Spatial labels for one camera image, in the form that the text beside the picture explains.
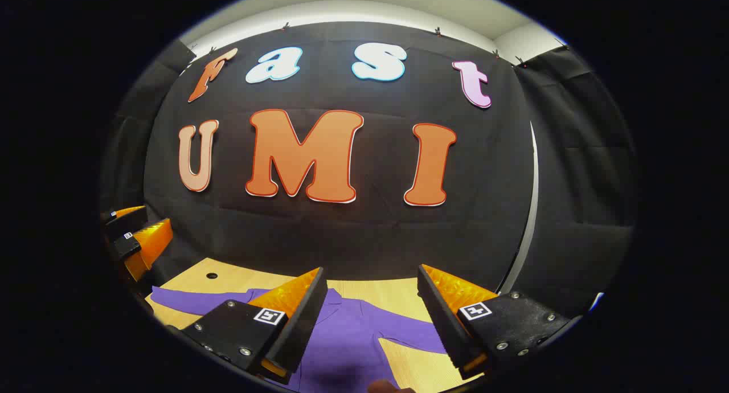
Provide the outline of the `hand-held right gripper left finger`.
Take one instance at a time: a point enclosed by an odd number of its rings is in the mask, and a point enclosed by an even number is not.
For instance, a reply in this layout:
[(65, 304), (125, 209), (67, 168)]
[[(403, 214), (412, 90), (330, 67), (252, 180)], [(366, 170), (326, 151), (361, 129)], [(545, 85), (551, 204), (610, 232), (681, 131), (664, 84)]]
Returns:
[(181, 337), (242, 372), (285, 384), (302, 361), (326, 292), (318, 267), (250, 302), (227, 297)]

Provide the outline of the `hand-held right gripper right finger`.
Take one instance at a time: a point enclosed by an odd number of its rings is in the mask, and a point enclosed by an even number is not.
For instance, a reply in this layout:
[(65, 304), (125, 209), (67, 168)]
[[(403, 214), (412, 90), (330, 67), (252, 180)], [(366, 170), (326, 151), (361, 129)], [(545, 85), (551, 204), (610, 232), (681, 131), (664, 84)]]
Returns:
[(520, 367), (572, 328), (572, 320), (523, 292), (496, 294), (429, 265), (417, 293), (463, 379)]

